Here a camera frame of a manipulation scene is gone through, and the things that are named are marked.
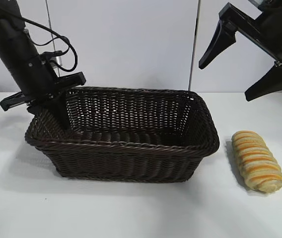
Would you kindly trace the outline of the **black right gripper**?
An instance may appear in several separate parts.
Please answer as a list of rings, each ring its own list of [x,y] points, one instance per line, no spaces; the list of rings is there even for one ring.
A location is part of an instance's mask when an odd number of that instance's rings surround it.
[[[230,2],[223,7],[212,40],[199,60],[199,69],[206,68],[236,43],[237,32],[272,57],[274,66],[245,91],[247,101],[282,91],[282,0],[255,0],[253,5],[261,12],[256,18]]]

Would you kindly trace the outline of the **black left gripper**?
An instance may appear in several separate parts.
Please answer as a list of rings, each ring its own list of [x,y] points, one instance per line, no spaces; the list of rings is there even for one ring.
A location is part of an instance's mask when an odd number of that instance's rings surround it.
[[[0,101],[4,111],[26,104],[27,111],[38,116],[46,108],[63,129],[70,127],[65,92],[86,83],[82,72],[58,77],[45,58],[36,56],[10,73],[20,92]]]

